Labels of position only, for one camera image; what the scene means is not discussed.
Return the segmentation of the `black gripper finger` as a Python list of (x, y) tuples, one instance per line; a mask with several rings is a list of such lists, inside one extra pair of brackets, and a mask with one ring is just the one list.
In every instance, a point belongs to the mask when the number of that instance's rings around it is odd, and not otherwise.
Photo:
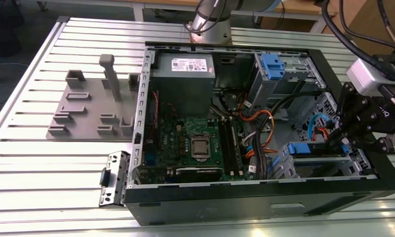
[(347, 139), (351, 146), (375, 153), (395, 153), (395, 127), (385, 125), (385, 130), (373, 129), (372, 125), (339, 123), (336, 139)]
[(341, 88), (336, 115), (337, 125), (325, 142), (331, 147), (339, 146), (344, 138), (349, 142), (361, 140), (371, 133), (379, 119), (372, 97), (360, 95), (349, 82), (345, 82)]

